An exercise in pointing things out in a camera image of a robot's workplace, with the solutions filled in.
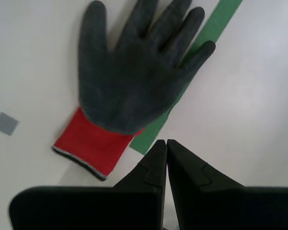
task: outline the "gray rubber-coated glove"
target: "gray rubber-coated glove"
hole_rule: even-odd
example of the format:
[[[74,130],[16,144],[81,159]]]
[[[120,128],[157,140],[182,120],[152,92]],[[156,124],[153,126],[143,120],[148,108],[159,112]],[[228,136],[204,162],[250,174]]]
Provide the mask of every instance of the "gray rubber-coated glove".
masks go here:
[[[138,0],[117,47],[107,49],[106,9],[92,2],[79,41],[80,104],[86,118],[111,132],[135,134],[168,110],[215,50],[206,42],[179,65],[204,10],[183,20],[192,0],[173,0],[148,29],[158,0]]]

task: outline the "red glove cuff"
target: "red glove cuff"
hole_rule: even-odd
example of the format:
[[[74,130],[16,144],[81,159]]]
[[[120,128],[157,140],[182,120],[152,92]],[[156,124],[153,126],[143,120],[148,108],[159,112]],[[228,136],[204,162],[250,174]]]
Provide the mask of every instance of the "red glove cuff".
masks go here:
[[[111,133],[92,124],[79,108],[52,149],[104,181],[133,137]]]

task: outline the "green stripe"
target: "green stripe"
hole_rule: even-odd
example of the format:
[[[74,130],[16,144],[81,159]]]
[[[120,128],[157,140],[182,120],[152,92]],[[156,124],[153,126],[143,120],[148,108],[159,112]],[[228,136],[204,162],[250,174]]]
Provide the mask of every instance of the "green stripe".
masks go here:
[[[207,20],[205,26],[197,36],[185,59],[192,56],[204,42],[217,42],[241,3],[242,0],[220,0],[210,18]],[[180,97],[174,103],[174,105],[181,99],[185,90],[181,93]],[[130,144],[130,147],[145,155],[157,137],[158,133],[160,132],[161,128],[167,121],[168,115],[174,105],[161,117],[146,127],[144,132],[133,140],[133,142]]]

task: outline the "work glove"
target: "work glove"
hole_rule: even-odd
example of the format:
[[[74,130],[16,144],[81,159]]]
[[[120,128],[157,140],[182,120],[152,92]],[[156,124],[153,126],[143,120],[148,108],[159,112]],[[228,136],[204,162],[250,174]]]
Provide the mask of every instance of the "work glove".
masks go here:
[[[206,42],[181,64],[204,19],[200,7],[184,19],[191,1],[173,0],[149,29],[158,0],[138,0],[112,51],[107,47],[104,4],[94,1],[88,6],[78,54],[81,108],[71,122],[77,130],[67,128],[53,147],[57,153],[106,179],[134,135],[174,104],[215,50],[213,42]],[[78,125],[79,114],[85,127]],[[104,136],[76,138],[96,130],[103,130]],[[113,135],[124,141],[114,143],[108,138]],[[109,152],[109,145],[118,151]]]

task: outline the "white surface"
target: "white surface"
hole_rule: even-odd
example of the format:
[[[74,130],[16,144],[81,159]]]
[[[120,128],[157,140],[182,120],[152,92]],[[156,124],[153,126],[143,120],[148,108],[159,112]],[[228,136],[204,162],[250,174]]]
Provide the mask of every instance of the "white surface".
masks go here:
[[[158,12],[170,0],[164,0]],[[194,0],[206,15],[218,1]],[[0,112],[20,121],[0,133],[0,229],[21,190],[47,184],[113,186],[142,158],[127,149],[109,180],[53,154],[77,106],[77,37],[89,0],[0,0]],[[114,47],[135,4],[105,0]],[[174,138],[244,185],[288,186],[288,0],[245,0],[172,111]],[[165,227],[177,225],[169,185]]]

